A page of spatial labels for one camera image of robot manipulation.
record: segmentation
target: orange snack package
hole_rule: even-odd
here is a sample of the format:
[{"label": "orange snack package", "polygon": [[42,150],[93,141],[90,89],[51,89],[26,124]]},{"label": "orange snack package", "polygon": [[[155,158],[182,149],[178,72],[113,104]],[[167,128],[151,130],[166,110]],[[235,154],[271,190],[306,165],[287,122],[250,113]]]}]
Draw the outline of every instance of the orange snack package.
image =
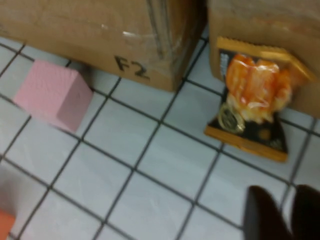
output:
[{"label": "orange snack package", "polygon": [[282,48],[219,37],[226,88],[218,116],[205,134],[244,151],[285,162],[288,147],[278,112],[313,74]]}]

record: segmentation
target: pink sponge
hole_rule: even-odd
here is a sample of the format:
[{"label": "pink sponge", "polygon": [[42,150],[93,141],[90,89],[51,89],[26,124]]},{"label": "pink sponge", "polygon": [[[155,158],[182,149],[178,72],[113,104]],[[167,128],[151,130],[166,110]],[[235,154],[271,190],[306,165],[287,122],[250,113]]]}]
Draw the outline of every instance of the pink sponge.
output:
[{"label": "pink sponge", "polygon": [[33,117],[75,132],[92,96],[76,70],[36,60],[13,101]]}]

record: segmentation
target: cardboard box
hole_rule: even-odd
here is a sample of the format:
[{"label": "cardboard box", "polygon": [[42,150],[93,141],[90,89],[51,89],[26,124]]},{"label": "cardboard box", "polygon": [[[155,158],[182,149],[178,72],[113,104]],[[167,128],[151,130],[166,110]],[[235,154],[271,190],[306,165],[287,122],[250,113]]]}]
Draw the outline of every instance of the cardboard box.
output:
[{"label": "cardboard box", "polygon": [[174,91],[205,25],[204,0],[2,0],[0,35]]},{"label": "cardboard box", "polygon": [[210,65],[219,79],[217,37],[285,48],[319,79],[302,87],[290,107],[320,118],[320,5],[314,0],[209,0]]}]

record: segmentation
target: black object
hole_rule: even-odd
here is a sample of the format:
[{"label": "black object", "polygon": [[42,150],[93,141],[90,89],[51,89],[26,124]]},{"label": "black object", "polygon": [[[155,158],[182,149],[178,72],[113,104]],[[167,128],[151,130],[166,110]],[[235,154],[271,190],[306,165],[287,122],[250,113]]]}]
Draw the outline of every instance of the black object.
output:
[{"label": "black object", "polygon": [[299,185],[293,202],[292,233],[287,229],[271,195],[251,186],[243,220],[244,240],[320,240],[320,192]]}]

